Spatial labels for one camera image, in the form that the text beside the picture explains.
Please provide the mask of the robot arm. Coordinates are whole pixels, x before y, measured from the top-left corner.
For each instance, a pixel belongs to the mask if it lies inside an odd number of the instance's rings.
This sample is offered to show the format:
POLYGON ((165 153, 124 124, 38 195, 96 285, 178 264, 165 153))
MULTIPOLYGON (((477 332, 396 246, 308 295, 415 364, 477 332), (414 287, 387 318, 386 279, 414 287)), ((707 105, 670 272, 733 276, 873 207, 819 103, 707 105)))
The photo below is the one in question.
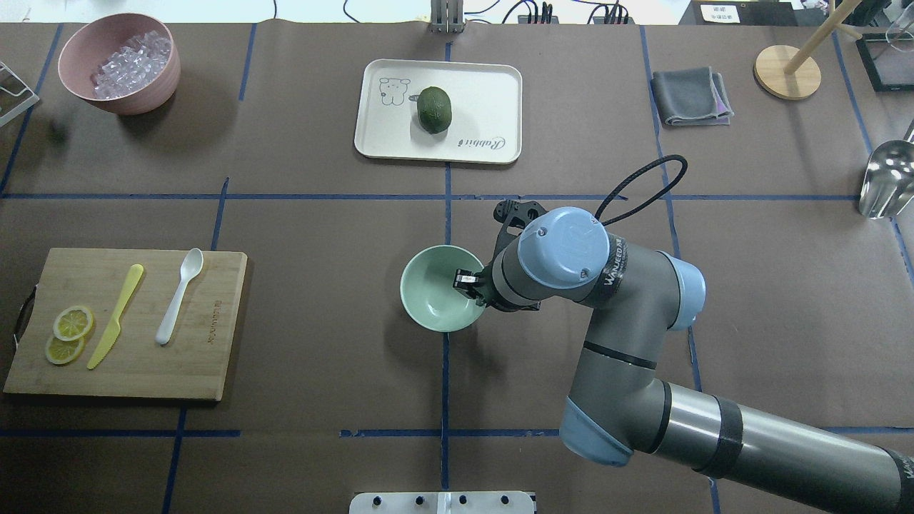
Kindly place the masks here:
POLYGON ((833 513, 910 513, 912 458, 699 393, 656 376, 670 331, 703 310, 702 273, 627 243, 590 212, 502 201, 490 263, 453 287, 480 307, 591 309, 558 434, 577 455, 625 466, 636 452, 833 513))

